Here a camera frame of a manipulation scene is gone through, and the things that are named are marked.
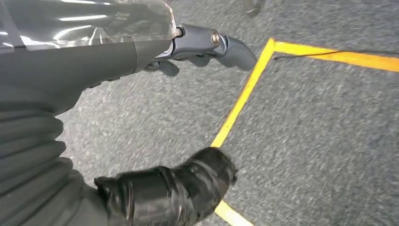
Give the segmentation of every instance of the bolt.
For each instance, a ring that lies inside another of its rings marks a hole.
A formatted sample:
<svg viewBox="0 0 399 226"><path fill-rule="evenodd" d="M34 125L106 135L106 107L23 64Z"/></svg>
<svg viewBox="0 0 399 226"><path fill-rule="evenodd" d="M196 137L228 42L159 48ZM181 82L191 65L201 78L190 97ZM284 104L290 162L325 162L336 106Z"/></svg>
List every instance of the bolt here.
<svg viewBox="0 0 399 226"><path fill-rule="evenodd" d="M180 27L176 28L176 32L177 32L176 37L182 37L183 36L183 30Z"/></svg>
<svg viewBox="0 0 399 226"><path fill-rule="evenodd" d="M220 36L219 36L219 33L217 31L213 31L212 32L211 39L212 39L212 43L215 46L218 46L220 44Z"/></svg>

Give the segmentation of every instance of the clear plastic cover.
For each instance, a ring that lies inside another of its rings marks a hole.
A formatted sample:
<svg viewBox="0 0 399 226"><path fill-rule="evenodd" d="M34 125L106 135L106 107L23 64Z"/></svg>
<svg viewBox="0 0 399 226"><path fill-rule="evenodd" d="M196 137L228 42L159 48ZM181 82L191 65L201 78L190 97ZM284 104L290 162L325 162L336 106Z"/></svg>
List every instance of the clear plastic cover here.
<svg viewBox="0 0 399 226"><path fill-rule="evenodd" d="M0 23L0 53L12 52L14 46L11 44L11 40L8 36L8 32L4 29L2 23Z"/></svg>
<svg viewBox="0 0 399 226"><path fill-rule="evenodd" d="M4 0L4 3L29 50L171 40L177 35L172 9L162 0Z"/></svg>

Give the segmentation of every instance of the robotic arm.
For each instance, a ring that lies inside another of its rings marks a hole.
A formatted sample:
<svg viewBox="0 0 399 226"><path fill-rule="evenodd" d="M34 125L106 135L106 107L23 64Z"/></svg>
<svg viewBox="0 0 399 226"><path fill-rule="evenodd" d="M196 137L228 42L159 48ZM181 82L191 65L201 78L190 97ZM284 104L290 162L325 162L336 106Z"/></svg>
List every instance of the robotic arm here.
<svg viewBox="0 0 399 226"><path fill-rule="evenodd" d="M0 0L0 225L191 226L211 214L236 180L215 148L172 169L97 178L95 190L55 141L55 116L85 89L211 58L243 70L256 62L236 39L176 26L161 0Z"/></svg>

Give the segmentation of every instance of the yellow tape line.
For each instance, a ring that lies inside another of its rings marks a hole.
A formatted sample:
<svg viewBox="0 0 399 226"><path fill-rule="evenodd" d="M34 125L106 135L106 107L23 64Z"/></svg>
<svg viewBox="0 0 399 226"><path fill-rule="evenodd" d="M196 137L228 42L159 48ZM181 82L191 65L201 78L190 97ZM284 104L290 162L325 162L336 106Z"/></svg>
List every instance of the yellow tape line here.
<svg viewBox="0 0 399 226"><path fill-rule="evenodd" d="M224 140L229 134L234 122L236 121L238 114L244 107L244 104L249 98L252 90L254 89L256 83L258 82L263 70L265 69L267 63L269 62L272 54L274 52L274 40L269 39L266 46L264 47L261 56L259 57L258 62L255 65L254 70L252 71L251 76L248 79L247 84L245 85L240 97L238 98L235 106L227 116L226 121L223 126L220 128L219 133L216 138L212 142L212 147L220 147L222 146ZM239 213L234 211L227 203L221 201L219 205L215 209L215 213L219 215L223 220L227 221L232 226L254 226L245 218L243 218Z"/></svg>
<svg viewBox="0 0 399 226"><path fill-rule="evenodd" d="M264 47L261 53L261 56L259 57L258 62L255 65L254 70L252 71L251 76L248 79L247 84L245 85L243 91L241 92L240 97L238 98L233 109L230 111L229 116L227 116L227 119L224 122L223 126L220 128L216 138L212 142L211 144L212 147L222 146L222 143L229 134L234 122L237 119L238 114L244 107L245 102L247 101L249 95L254 89L256 83L258 82L259 77L261 76L263 70L265 69L267 63L269 62L273 52L274 52L274 39L269 39L269 41L267 42L266 46Z"/></svg>
<svg viewBox="0 0 399 226"><path fill-rule="evenodd" d="M334 52L337 50L277 41L274 43L274 51L292 55L307 55ZM328 55L309 57L320 60L331 60L356 66L399 72L399 59L392 57L351 52L339 52Z"/></svg>
<svg viewBox="0 0 399 226"><path fill-rule="evenodd" d="M334 52L337 50L274 41L273 38L270 38L266 46L264 47L261 56L259 57L259 60L256 63L255 68L252 71L252 74L249 77L248 82L245 85L235 106L230 111L226 121L224 122L223 126L219 130L219 133L212 142L211 144L212 147L222 146L233 124L235 123L239 113L241 112L242 108L247 102L249 95L251 94L262 72L264 71L267 63L271 59L271 56L273 55L274 51L280 53L292 54L292 55L307 55L307 54ZM330 55L309 56L309 57L315 59L330 60L330 61L347 63L351 65L399 72L399 59L397 58L360 54L360 53L350 53L350 52L340 52ZM216 207L215 213L232 226L254 226L252 223L243 218L239 213L234 211L223 200Z"/></svg>

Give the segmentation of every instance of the gray carpet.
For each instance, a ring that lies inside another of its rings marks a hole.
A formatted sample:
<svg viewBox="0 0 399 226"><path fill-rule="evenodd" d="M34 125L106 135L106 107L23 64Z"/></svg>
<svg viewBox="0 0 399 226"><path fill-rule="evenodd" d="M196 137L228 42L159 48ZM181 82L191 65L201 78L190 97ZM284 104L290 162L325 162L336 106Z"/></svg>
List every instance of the gray carpet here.
<svg viewBox="0 0 399 226"><path fill-rule="evenodd" d="M169 0L176 20L244 41L399 51L397 0ZM208 146L249 73L217 62L85 91L61 115L71 157L97 176L174 166ZM241 169L226 201L257 226L399 225L398 73L308 58L271 61L223 148ZM212 215L199 225L226 226Z"/></svg>

